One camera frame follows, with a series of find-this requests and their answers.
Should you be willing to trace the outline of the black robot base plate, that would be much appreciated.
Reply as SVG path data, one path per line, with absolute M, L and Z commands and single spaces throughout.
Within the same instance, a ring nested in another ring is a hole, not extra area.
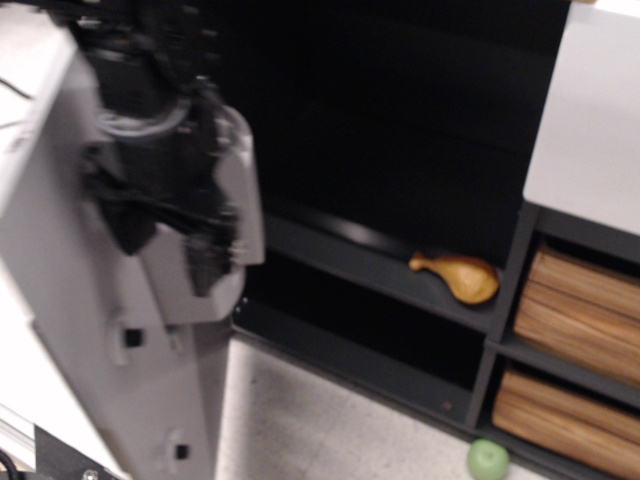
M 34 427 L 35 474 L 38 479 L 116 480 L 121 476 L 85 456 L 39 426 Z

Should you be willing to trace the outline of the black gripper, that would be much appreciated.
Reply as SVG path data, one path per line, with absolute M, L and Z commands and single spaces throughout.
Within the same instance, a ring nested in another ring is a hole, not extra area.
M 233 269 L 238 209 L 213 179 L 220 153 L 215 131 L 181 127 L 131 143 L 93 142 L 82 155 L 83 186 L 97 201 L 118 247 L 129 256 L 167 225 L 186 236 L 191 290 L 207 297 Z

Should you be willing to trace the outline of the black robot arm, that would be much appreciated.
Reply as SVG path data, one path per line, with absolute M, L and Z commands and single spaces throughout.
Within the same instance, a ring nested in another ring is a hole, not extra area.
M 233 268 L 239 212 L 216 182 L 230 134 L 206 76 L 215 30 L 203 1 L 41 1 L 92 68 L 108 143 L 89 145 L 82 180 L 120 249 L 166 225 L 182 235 L 192 293 Z

